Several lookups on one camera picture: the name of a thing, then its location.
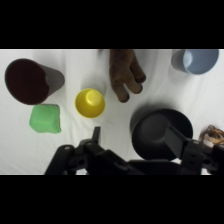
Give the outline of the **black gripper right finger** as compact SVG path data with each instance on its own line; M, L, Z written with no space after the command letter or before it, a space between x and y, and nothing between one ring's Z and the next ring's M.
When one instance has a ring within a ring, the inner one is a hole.
M167 151L167 159L172 161L180 159L183 155L184 147L188 138L174 127L168 127L165 132L164 144Z

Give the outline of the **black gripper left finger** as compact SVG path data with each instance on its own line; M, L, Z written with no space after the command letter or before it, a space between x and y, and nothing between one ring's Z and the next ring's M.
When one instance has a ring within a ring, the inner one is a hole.
M100 144L100 136L101 136L101 127L96 126L93 130L92 141L96 144Z

